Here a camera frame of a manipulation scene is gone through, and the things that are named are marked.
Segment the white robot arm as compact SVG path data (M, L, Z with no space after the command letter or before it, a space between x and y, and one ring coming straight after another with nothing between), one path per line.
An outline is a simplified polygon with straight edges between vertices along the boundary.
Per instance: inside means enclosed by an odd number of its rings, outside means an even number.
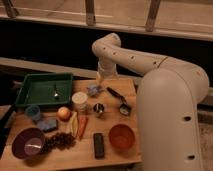
M200 66L173 57L125 49L115 33L92 44L98 75L118 65L142 76L137 117L143 171L203 171L197 104L208 94Z

